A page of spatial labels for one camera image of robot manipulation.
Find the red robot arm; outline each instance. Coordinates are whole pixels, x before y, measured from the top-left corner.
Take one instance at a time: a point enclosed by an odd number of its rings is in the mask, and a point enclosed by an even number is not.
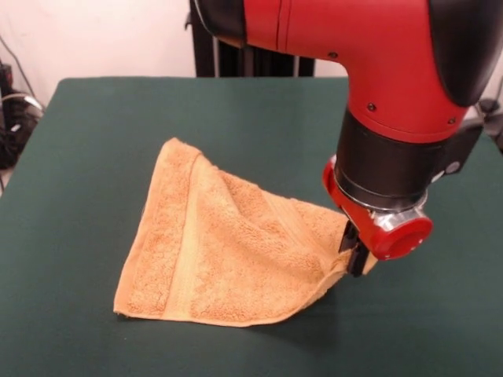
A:
[[[451,141],[500,56],[503,2],[196,4],[207,29],[230,44],[332,60],[347,69],[347,112],[323,179],[350,219],[345,238],[383,260],[418,246],[432,230],[423,212],[428,186],[444,172]],[[473,132],[464,134],[476,140]]]

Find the table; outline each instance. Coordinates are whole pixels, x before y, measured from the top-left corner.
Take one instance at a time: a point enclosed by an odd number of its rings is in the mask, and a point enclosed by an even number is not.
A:
[[[495,376],[503,371],[503,160],[482,137],[430,191],[435,231],[282,324],[218,328],[112,312],[161,145],[332,207],[345,79],[64,80],[0,199],[5,376]]]

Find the white wall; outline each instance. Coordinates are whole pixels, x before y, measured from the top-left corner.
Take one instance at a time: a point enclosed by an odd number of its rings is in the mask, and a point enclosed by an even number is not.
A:
[[[15,51],[39,99],[66,77],[194,76],[188,0],[0,0],[0,34]],[[0,46],[0,57],[12,59]],[[26,89],[15,70],[16,85]],[[319,62],[317,76],[345,75]],[[501,59],[488,92],[503,75]]]

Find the towel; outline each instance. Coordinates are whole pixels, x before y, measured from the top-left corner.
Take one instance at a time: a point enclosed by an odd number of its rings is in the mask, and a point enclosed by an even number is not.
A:
[[[228,327],[286,320],[346,274],[346,221],[228,174],[173,138],[156,161],[114,312]]]

